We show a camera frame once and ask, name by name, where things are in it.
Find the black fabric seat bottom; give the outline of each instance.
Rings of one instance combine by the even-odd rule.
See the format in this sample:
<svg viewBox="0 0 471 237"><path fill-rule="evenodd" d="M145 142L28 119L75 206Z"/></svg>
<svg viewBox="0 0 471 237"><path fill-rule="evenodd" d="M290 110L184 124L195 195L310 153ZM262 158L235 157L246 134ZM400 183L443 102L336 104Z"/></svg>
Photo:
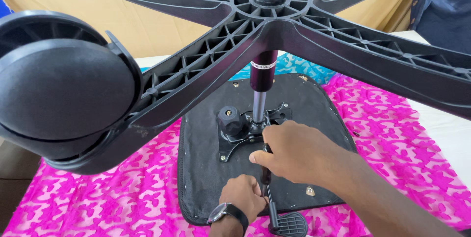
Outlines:
<svg viewBox="0 0 471 237"><path fill-rule="evenodd" d="M233 85L234 82L238 82L238 87ZM218 205L222 187L228 179L247 174L260 181L261 168L249 162L249 155L262 149L262 143L247 144L238 149L227 163L220 163L218 155L216 113L226 105L235 106L241 113L252 110L253 90L249 82L249 79L241 79L225 83L182 118L178 193L181 212L190 224L205 225ZM355 143L337 109L313 79L297 73L276 75L273 88L267 93L265 109L278 108L282 102L288 103L294 121L315 127L339 146L356 152ZM312 186L315 196L309 196L306 187L273 175L270 191L278 212L344 203L334 193L319 186Z"/></svg>

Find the man's left hand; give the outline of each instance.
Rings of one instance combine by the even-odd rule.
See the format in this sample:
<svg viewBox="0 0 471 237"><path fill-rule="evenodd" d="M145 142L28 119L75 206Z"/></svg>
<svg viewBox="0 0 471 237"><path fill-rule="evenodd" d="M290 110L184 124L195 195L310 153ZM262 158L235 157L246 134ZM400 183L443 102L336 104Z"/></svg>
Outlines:
<svg viewBox="0 0 471 237"><path fill-rule="evenodd" d="M222 188L219 204L233 204L244 212L251 224L268 203L268 197L263 198L261 195L255 177L242 174L227 181L227 185Z"/></svg>

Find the pink fabric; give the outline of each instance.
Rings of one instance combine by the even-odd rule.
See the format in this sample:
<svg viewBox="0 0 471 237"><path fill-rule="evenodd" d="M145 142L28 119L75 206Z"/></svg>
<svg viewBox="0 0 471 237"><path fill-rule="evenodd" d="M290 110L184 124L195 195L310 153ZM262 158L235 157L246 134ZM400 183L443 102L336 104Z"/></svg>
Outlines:
<svg viewBox="0 0 471 237"><path fill-rule="evenodd" d="M324 89L358 153L416 204L456 229L471 228L471 196L403 97L335 75ZM180 120L108 172L81 176L41 164L4 236L206 236L183 219L177 196ZM311 236L368 235L348 205L302 211ZM270 236L268 217L247 230Z"/></svg>

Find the bolt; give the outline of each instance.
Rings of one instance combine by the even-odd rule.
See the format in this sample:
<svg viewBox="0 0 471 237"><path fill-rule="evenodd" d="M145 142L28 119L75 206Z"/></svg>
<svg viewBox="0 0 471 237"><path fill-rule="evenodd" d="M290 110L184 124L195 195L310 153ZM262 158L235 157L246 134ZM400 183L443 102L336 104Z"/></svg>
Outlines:
<svg viewBox="0 0 471 237"><path fill-rule="evenodd" d="M306 188L306 194L310 195L311 197L315 196L314 189L312 189L312 187L308 186Z"/></svg>

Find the adjustment lever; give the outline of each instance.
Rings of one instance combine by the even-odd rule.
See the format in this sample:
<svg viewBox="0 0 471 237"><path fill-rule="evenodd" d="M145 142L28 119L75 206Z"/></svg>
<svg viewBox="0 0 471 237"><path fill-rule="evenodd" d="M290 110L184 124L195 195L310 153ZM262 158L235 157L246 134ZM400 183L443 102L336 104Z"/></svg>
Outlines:
<svg viewBox="0 0 471 237"><path fill-rule="evenodd" d="M263 151L273 153L270 145L263 144ZM306 219L298 212L290 212L283 216L279 216L276 211L276 204L271 198L270 186L271 171L262 166L261 182L263 184L262 196L268 194L268 215L270 216L270 224L268 231L282 237L305 237L308 234L308 224Z"/></svg>

